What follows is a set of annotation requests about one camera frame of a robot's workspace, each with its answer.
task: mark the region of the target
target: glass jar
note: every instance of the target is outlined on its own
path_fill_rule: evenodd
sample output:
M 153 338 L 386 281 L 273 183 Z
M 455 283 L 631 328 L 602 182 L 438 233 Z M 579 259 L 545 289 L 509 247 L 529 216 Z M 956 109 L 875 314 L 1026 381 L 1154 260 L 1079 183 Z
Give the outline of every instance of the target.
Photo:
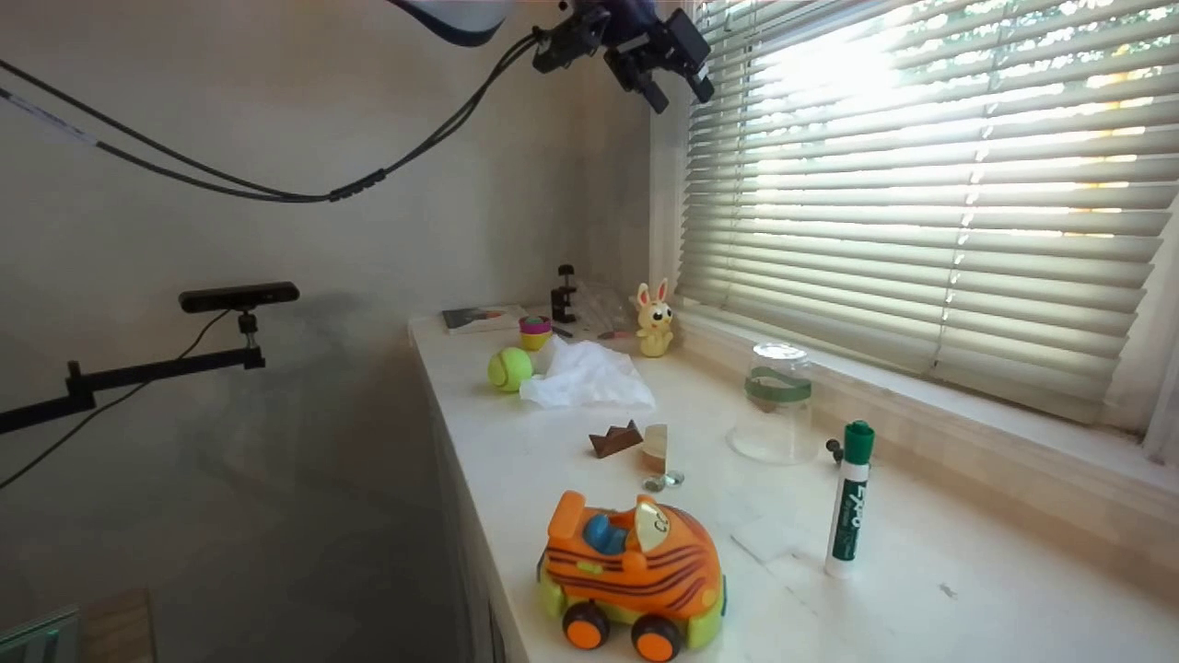
M 745 407 L 732 418 L 732 448 L 762 463 L 793 463 L 809 454 L 812 360 L 788 341 L 756 341 L 745 371 Z

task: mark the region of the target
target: orange toy car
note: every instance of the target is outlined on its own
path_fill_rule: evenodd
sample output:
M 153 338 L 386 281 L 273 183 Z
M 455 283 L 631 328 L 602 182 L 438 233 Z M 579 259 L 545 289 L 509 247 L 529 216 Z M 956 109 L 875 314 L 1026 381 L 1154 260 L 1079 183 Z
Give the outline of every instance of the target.
M 545 609 L 575 648 L 602 648 L 612 623 L 631 625 L 647 663 L 709 648 L 726 615 L 726 580 L 709 531 L 653 496 L 631 511 L 586 508 L 568 489 L 537 559 Z

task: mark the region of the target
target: tennis ball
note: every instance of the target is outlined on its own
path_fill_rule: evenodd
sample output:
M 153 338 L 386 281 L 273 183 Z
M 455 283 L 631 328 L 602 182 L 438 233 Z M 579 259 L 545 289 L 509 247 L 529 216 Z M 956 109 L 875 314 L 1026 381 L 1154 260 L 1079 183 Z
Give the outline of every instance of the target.
M 489 357 L 488 364 L 488 382 L 515 393 L 524 387 L 524 381 L 531 381 L 531 354 L 520 346 L 505 346 Z

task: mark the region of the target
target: window blind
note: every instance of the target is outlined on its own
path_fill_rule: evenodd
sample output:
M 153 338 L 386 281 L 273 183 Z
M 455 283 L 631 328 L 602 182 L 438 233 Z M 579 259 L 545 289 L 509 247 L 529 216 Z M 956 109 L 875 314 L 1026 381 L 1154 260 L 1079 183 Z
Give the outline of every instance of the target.
M 1095 423 L 1179 192 L 1179 8 L 710 0 L 683 302 Z

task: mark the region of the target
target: white countertop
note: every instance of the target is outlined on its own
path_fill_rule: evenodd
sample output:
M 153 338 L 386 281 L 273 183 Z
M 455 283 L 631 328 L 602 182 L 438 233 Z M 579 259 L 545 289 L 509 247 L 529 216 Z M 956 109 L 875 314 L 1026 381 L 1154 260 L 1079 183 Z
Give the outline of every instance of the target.
M 412 338 L 488 538 L 488 580 L 513 658 L 637 658 L 631 637 L 575 653 L 537 609 L 536 562 L 562 489 L 631 508 L 649 473 L 637 448 L 599 461 L 591 436 L 626 419 L 667 423 L 685 485 L 660 496 L 694 511 L 729 580 L 726 632 L 678 658 L 718 663 L 1175 663 L 1179 598 L 1112 574 L 1106 551 L 946 485 L 879 448 L 864 550 L 850 574 L 827 574 L 837 500 L 833 461 L 815 445 L 793 463 L 756 463 L 726 443 L 750 411 L 742 381 L 689 357 L 637 357 L 660 410 L 536 410 L 488 387 L 489 354 L 515 338 L 509 318 Z

